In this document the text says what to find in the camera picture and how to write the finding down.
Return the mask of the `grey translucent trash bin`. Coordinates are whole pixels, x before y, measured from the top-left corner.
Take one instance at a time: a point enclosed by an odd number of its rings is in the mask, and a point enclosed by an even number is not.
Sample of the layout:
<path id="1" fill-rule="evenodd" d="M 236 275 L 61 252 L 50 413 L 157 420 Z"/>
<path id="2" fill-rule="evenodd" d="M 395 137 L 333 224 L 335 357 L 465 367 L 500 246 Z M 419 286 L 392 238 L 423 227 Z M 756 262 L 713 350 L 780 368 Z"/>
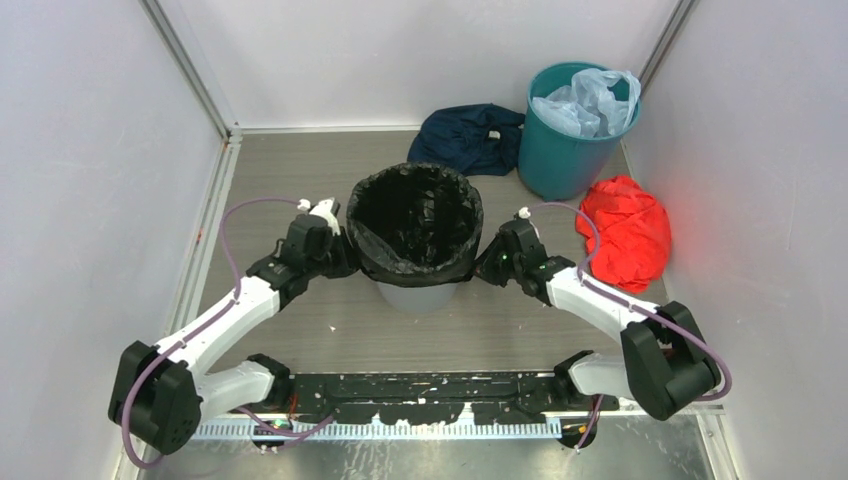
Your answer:
<path id="1" fill-rule="evenodd" d="M 400 287 L 378 282 L 383 298 L 395 309 L 410 314 L 425 314 L 443 308 L 457 290 L 457 283 L 426 287 Z"/>

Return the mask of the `black trash bag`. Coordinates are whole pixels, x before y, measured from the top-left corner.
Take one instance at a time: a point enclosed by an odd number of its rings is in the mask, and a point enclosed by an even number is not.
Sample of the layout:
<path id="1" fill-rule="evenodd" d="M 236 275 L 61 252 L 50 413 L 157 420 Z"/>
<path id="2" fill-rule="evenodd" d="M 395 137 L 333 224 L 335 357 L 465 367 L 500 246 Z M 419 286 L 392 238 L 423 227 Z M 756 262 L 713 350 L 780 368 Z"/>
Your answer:
<path id="1" fill-rule="evenodd" d="M 437 164 L 403 163 L 355 184 L 346 229 L 371 280 L 404 288 L 471 276 L 484 224 L 479 191 Z"/>

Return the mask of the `teal plastic bucket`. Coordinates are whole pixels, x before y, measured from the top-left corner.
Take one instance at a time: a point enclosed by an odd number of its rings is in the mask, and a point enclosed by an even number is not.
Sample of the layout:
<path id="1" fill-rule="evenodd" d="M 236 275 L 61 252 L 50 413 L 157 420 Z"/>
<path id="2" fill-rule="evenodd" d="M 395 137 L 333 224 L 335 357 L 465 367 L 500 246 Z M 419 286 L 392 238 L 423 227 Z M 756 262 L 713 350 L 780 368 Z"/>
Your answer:
<path id="1" fill-rule="evenodd" d="M 545 125 L 531 109 L 532 98 L 547 96 L 563 85 L 570 85 L 575 73 L 588 68 L 609 70 L 586 62 L 559 63 L 537 73 L 527 88 L 518 171 L 524 185 L 545 200 L 572 199 L 587 190 L 639 119 L 641 100 L 630 126 L 618 136 L 577 138 Z"/>

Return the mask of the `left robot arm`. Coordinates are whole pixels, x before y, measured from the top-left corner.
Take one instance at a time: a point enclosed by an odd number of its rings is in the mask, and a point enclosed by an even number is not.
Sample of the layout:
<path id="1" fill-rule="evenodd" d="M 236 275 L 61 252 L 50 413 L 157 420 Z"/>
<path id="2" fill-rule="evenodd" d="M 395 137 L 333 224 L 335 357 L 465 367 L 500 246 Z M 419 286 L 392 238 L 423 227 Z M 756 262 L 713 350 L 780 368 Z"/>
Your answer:
<path id="1" fill-rule="evenodd" d="M 298 215 L 272 253 L 256 261 L 235 288 L 180 331 L 122 353 L 107 416 L 128 438 L 160 453 L 179 450 L 204 422 L 243 406 L 269 413 L 293 396 L 291 371 L 264 354 L 228 370 L 210 368 L 238 340 L 282 311 L 318 277 L 357 271 L 334 213 Z"/>

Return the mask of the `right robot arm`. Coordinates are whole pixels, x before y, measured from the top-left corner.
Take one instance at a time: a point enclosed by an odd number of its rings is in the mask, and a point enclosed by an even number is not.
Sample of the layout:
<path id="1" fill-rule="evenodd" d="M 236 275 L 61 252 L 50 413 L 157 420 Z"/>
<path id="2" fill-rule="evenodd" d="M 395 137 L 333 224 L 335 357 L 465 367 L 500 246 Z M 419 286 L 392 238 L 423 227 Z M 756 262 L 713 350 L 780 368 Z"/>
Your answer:
<path id="1" fill-rule="evenodd" d="M 594 395 L 615 396 L 666 420 L 722 383 L 719 362 L 685 305 L 656 305 L 596 282 L 573 261 L 549 255 L 527 219 L 503 224 L 473 273 L 501 287 L 514 281 L 525 295 L 576 315 L 618 343 L 618 355 L 581 353 L 564 362 L 554 387 L 567 410 L 582 409 Z"/>

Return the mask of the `dark navy cloth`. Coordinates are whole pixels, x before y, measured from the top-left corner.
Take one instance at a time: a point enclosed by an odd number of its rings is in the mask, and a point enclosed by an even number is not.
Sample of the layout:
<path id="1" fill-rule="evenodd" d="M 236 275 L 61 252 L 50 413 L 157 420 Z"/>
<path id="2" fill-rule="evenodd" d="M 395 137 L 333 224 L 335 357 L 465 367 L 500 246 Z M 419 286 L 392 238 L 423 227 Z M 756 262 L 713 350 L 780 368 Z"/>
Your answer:
<path id="1" fill-rule="evenodd" d="M 524 122 L 524 114 L 491 103 L 440 109 L 422 123 L 407 160 L 506 176 L 517 167 Z"/>

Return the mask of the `red cloth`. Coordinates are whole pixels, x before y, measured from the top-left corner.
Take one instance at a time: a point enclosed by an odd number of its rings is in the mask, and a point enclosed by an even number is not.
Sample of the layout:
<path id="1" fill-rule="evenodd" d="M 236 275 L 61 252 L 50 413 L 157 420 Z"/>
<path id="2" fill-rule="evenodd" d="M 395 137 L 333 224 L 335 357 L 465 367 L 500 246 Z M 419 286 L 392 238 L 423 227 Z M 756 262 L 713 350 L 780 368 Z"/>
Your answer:
<path id="1" fill-rule="evenodd" d="M 594 257 L 598 280 L 632 294 L 661 278 L 671 256 L 672 232 L 664 206 L 632 178 L 618 175 L 589 188 L 576 231 Z"/>

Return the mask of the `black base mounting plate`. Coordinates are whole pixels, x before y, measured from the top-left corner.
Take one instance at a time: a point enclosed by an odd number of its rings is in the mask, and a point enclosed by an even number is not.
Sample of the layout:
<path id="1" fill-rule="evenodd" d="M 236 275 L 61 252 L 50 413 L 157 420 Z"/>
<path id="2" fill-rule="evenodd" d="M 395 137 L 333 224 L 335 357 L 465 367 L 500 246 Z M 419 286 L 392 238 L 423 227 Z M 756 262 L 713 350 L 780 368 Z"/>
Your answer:
<path id="1" fill-rule="evenodd" d="M 593 399 L 552 372 L 418 372 L 296 374 L 284 393 L 247 409 L 256 414 L 292 414 L 317 423 L 452 424 L 465 408 L 477 425 L 540 423 L 548 414 L 583 416 Z"/>

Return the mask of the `light blue plastic bag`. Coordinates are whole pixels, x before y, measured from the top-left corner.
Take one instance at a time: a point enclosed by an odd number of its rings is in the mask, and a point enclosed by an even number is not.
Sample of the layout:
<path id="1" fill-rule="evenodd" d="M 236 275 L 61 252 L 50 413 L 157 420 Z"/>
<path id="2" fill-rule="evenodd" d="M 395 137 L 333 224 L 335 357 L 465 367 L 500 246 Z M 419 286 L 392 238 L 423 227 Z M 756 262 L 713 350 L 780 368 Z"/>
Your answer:
<path id="1" fill-rule="evenodd" d="M 570 85 L 534 96 L 532 111 L 558 133 L 594 139 L 622 134 L 635 117 L 641 83 L 629 71 L 588 68 Z"/>

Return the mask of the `aluminium frame rail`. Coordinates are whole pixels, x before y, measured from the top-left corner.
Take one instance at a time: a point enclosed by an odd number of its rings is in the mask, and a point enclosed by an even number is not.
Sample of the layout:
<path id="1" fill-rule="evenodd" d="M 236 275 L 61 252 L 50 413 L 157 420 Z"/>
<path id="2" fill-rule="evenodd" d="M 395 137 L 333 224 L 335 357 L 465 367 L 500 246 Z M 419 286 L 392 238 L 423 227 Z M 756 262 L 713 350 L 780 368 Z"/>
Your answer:
<path id="1" fill-rule="evenodd" d="M 226 209 L 227 197 L 232 184 L 243 133 L 235 122 L 222 141 L 218 159 L 205 195 L 205 203 L 194 233 L 180 284 L 163 330 L 157 335 L 162 338 L 176 333 L 198 314 L 208 270 L 215 250 L 217 231 Z"/>

